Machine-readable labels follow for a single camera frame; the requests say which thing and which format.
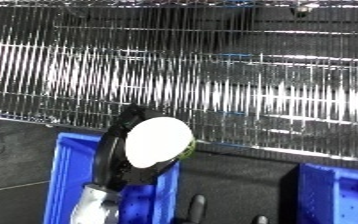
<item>blue plastic crate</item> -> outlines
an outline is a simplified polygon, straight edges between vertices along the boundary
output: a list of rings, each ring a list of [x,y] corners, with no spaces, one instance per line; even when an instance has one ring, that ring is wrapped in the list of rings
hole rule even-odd
[[[58,137],[44,224],[68,224],[82,186],[91,179],[98,136],[62,133]],[[156,186],[128,186],[122,192],[121,224],[168,224],[176,205],[179,164]]]
[[[358,170],[303,164],[299,224],[358,224]]]

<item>wire grid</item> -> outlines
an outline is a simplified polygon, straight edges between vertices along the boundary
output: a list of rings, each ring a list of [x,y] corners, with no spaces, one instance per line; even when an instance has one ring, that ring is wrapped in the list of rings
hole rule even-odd
[[[130,103],[358,159],[358,1],[0,1],[0,118],[105,129]]]

